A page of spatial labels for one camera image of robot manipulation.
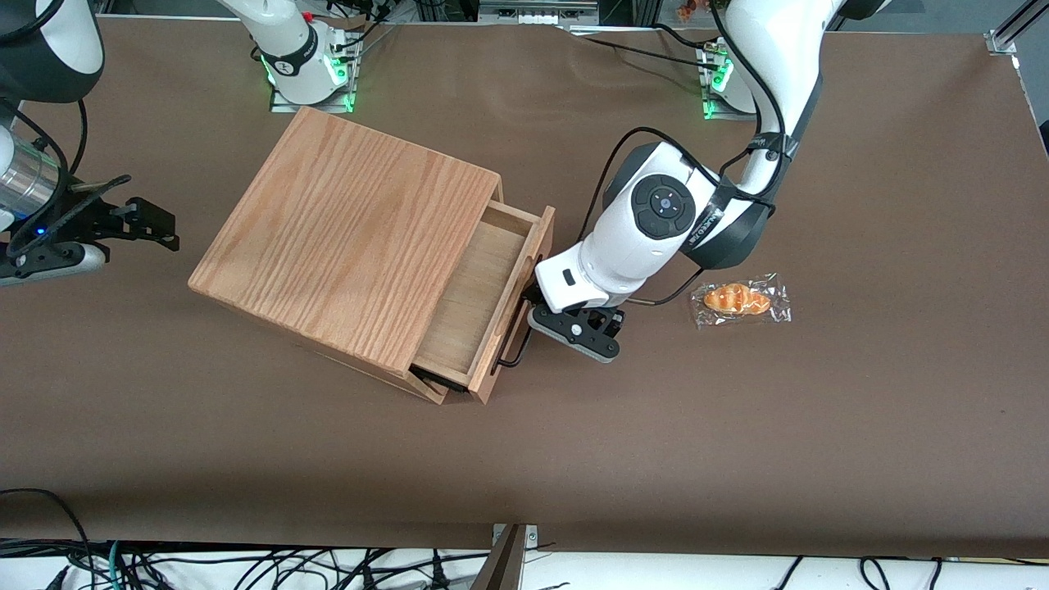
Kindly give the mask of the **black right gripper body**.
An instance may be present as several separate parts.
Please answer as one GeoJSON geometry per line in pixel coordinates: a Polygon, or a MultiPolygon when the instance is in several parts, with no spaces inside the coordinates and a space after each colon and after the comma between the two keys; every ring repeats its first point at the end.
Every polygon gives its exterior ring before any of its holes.
{"type": "Polygon", "coordinates": [[[45,206],[16,228],[7,244],[7,258],[16,259],[45,243],[78,238],[89,232],[95,217],[106,214],[107,205],[102,198],[131,180],[131,175],[119,175],[105,183],[74,184],[59,195],[56,204],[45,206]]]}

